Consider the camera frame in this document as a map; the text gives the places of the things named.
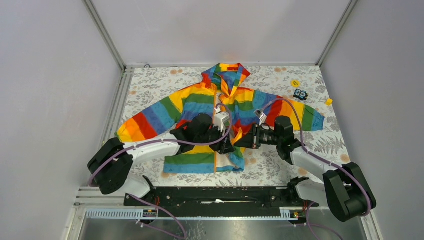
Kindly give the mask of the rainbow striped hooded jacket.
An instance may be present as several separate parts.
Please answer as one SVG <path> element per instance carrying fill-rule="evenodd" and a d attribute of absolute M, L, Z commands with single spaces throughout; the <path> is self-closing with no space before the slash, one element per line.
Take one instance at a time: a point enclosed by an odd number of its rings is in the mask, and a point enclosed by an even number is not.
<path fill-rule="evenodd" d="M 155 138 L 172 127 L 191 122 L 198 114 L 213 116 L 217 103 L 229 108 L 232 116 L 232 142 L 240 140 L 257 124 L 255 111 L 264 109 L 266 124 L 273 127 L 276 117 L 289 117 L 293 128 L 308 132 L 321 131 L 325 118 L 312 107 L 295 101 L 280 101 L 278 95 L 242 87 L 250 75 L 240 63 L 220 63 L 204 71 L 202 81 L 178 90 L 145 108 L 124 122 L 116 136 L 123 143 Z M 243 147 L 220 155 L 208 146 L 193 146 L 190 151 L 164 159 L 165 173 L 213 174 L 241 172 L 245 169 Z"/>

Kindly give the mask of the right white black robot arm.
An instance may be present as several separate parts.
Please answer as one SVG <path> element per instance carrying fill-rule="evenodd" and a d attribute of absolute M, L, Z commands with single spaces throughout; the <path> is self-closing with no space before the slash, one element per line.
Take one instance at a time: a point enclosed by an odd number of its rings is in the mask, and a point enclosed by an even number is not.
<path fill-rule="evenodd" d="M 341 222 L 368 215 L 377 206 L 376 198 L 360 168 L 354 162 L 336 165 L 311 151 L 304 149 L 294 134 L 291 120 L 278 116 L 274 128 L 258 124 L 235 143 L 235 146 L 259 149 L 262 145 L 275 146 L 279 157 L 292 166 L 305 169 L 320 179 L 315 182 L 308 177 L 296 177 L 287 185 L 287 201 L 299 206 L 312 201 L 328 207 Z"/>

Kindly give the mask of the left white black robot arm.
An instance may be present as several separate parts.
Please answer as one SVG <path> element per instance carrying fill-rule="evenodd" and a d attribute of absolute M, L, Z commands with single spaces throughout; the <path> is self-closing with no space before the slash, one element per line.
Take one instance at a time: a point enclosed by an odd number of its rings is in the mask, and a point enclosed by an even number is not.
<path fill-rule="evenodd" d="M 185 154 L 195 147 L 207 147 L 213 152 L 227 154 L 234 151 L 230 141 L 231 115 L 219 112 L 214 117 L 200 113 L 169 133 L 138 142 L 121 142 L 117 137 L 109 139 L 87 167 L 91 173 L 89 185 L 99 188 L 103 195 L 115 192 L 134 195 L 144 206 L 152 204 L 155 192 L 146 179 L 130 177 L 134 165 L 163 157 Z"/>

